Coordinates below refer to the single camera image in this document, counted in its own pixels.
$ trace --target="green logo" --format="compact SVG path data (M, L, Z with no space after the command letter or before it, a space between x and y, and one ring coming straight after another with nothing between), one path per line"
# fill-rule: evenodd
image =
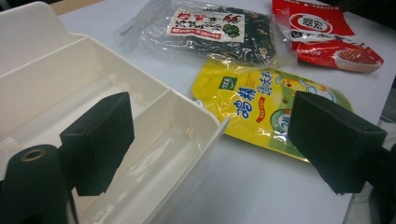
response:
M236 80L238 80L236 77L224 77L219 85L219 89L233 91Z

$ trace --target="seaweed package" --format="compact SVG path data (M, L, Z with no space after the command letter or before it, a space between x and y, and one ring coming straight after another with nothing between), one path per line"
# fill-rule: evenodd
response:
M113 35L122 48L143 43L168 55L193 53L255 67L297 64L291 41L277 32L273 15L194 1L151 0Z
M219 61L208 60L191 87L198 105L219 121L230 118L226 134L306 161L288 138L297 91L321 95L352 110L340 91L274 68L235 73Z
M374 72L384 62L355 36L338 7L273 0L273 11L303 61L358 73Z

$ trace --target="white tabletop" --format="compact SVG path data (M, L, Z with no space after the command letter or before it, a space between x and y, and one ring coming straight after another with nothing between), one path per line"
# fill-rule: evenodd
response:
M192 99L191 84L205 59L164 58L149 50L119 49L112 33L148 0L105 0L60 16L65 28L90 35L131 63ZM207 0L218 5L272 13L269 0ZM396 75L396 32L350 13L346 21L385 63L372 74L300 63L281 70L341 91L356 114L377 124ZM204 179L187 205L173 215L179 223L342 223L350 194L336 195L309 163L223 135L211 154Z

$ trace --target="white plastic box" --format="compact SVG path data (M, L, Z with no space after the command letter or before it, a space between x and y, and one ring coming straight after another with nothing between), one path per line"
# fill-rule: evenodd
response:
M0 13L0 34L0 179L15 153L59 147L62 130L121 91L131 96L135 139L106 194L74 192L80 223L148 222L205 167L226 122L89 36L68 33L47 4Z

